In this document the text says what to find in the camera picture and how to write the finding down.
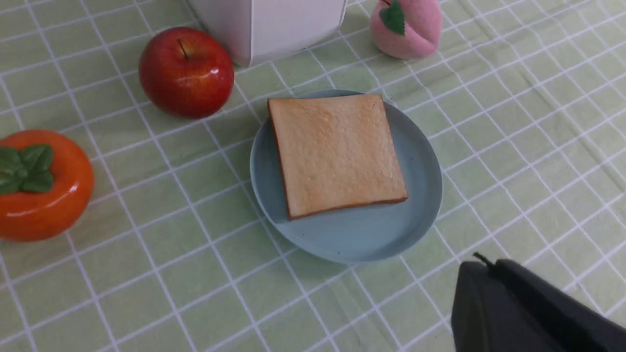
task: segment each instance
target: persimmon leaf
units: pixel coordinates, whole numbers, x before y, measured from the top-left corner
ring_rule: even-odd
[[[0,147],[0,173],[13,175],[22,167],[19,151],[12,147]]]
[[[24,180],[20,189],[27,192],[44,193],[49,192],[53,185],[54,177],[50,171],[44,171],[29,176],[26,180]]]
[[[52,147],[47,144],[30,145],[19,151],[22,164],[30,174],[46,171],[52,165]]]
[[[22,180],[5,173],[0,173],[0,194],[15,193],[19,190]]]

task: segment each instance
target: toy food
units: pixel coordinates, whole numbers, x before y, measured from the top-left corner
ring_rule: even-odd
[[[91,162],[69,138],[27,130],[0,140],[0,237],[29,242],[64,232],[93,187]]]
[[[268,99],[289,220],[408,198],[382,97]]]
[[[370,31],[384,53],[401,59],[433,54],[441,36],[439,0],[380,0]]]
[[[185,118],[213,115],[228,100],[235,82],[230,57],[210,35],[177,27],[150,40],[141,54],[139,79],[163,111]]]

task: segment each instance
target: toy peach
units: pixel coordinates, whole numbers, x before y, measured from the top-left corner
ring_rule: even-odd
[[[441,36],[438,0],[380,0],[370,20],[374,42],[384,53],[401,59],[433,54]]]

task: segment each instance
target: green leaf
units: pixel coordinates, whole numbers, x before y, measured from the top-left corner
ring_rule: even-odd
[[[22,164],[30,174],[47,171],[52,165],[52,148],[47,144],[35,144],[19,151]]]
[[[44,171],[28,177],[20,189],[27,192],[45,193],[52,189],[54,177],[50,171]]]
[[[22,180],[0,173],[0,194],[15,193],[19,190]]]
[[[19,152],[13,147],[0,147],[0,173],[13,175],[22,167]]]
[[[404,36],[404,13],[398,0],[393,0],[388,8],[384,8],[378,13],[382,23],[388,30]]]

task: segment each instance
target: apple stem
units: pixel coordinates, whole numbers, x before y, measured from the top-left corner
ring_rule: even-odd
[[[178,45],[180,45],[180,49],[183,51],[183,54],[185,55],[185,60],[189,60],[189,56],[187,56],[187,52],[185,51],[185,47],[183,47],[183,42],[181,42],[180,39],[178,39]]]

